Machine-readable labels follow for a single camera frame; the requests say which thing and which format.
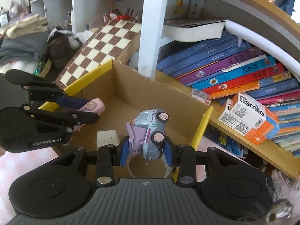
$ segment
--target chessboard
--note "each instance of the chessboard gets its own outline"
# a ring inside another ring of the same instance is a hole
[[[68,62],[56,84],[65,89],[110,59],[127,63],[139,48],[141,27],[141,24],[127,20],[105,23]]]

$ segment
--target pink toy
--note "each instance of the pink toy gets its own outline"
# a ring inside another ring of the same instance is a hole
[[[85,104],[82,108],[79,109],[79,111],[81,111],[81,112],[98,113],[98,115],[103,113],[104,110],[105,110],[105,105],[99,98],[93,99],[92,101]],[[80,129],[84,125],[85,124],[76,125],[74,127],[74,132],[77,131],[78,129]]]

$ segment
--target beige fabric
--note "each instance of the beige fabric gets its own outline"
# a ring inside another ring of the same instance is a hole
[[[5,38],[15,39],[23,35],[43,33],[47,31],[47,18],[41,18],[40,14],[19,20],[7,25],[1,31]]]

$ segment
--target bookshelf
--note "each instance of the bookshelf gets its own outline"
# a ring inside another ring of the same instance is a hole
[[[160,46],[172,41],[170,38],[162,38],[161,34],[165,11],[170,9],[168,8],[170,3],[168,0],[156,0],[157,9],[156,16],[154,16],[154,12],[151,11],[153,7],[148,5],[149,1],[144,0],[138,72],[190,95],[191,88],[185,87],[162,72],[155,71]],[[300,26],[280,8],[265,0],[191,0],[188,16],[229,19],[262,35],[300,62]],[[300,158],[294,158],[291,153],[269,140],[261,145],[251,143],[238,132],[218,121],[221,108],[218,102],[212,102],[211,106],[213,107],[209,122],[211,125],[225,132],[291,178],[298,178]]]
[[[182,85],[179,81],[172,79],[163,72],[156,71],[155,80],[164,85],[168,85],[173,89],[191,95],[191,87]],[[225,134],[265,159],[278,170],[283,171],[289,177],[293,179],[298,177],[300,171],[300,158],[294,158],[290,152],[285,151],[283,148],[279,147],[270,140],[263,142],[261,145],[253,144],[238,132],[234,131],[232,128],[218,120],[221,112],[221,105],[217,101],[212,101],[210,105],[213,107],[213,111],[209,120],[209,123],[212,126],[223,131]]]

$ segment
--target wooden shelf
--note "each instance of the wooden shelf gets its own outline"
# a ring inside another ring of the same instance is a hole
[[[182,85],[179,81],[172,79],[163,72],[156,71],[155,80],[168,85],[173,89],[177,89],[183,93],[191,95],[192,88]],[[221,105],[217,101],[211,103],[213,111],[209,123],[223,131],[225,134],[235,139],[249,150],[262,157],[264,160],[272,164],[277,169],[283,171],[289,177],[297,179],[300,172],[300,158],[294,158],[293,155],[276,145],[274,142],[267,140],[261,145],[255,145],[232,128],[226,126],[218,120],[221,113]]]

